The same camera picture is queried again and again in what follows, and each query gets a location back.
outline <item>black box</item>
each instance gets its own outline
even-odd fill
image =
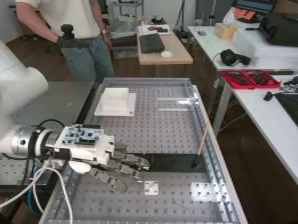
[[[298,47],[298,14],[270,13],[259,30],[271,44]]]

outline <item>red box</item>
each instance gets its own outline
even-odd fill
[[[262,70],[243,70],[243,74],[254,82],[257,88],[259,89],[279,88],[281,83],[270,76],[267,72]]]
[[[226,70],[221,72],[221,75],[223,79],[226,80],[226,82],[230,84],[233,89],[254,89],[255,88],[254,81],[249,78],[247,75],[243,74],[242,71]]]

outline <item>computer screen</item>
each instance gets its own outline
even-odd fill
[[[234,7],[247,9],[257,14],[266,15],[274,10],[277,0],[235,0]]]

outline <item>white block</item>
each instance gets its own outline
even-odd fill
[[[96,107],[96,116],[134,116],[136,93],[128,88],[106,88]]]
[[[128,111],[128,94],[128,88],[106,88],[100,100],[102,111]]]

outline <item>hand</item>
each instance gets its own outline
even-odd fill
[[[106,44],[108,50],[110,50],[112,49],[112,41],[109,39],[108,33],[102,33],[102,39],[104,39],[104,42]]]
[[[57,45],[61,48],[77,48],[82,49],[88,47],[88,44],[85,44],[82,41],[77,39],[65,40],[62,37],[58,37]]]

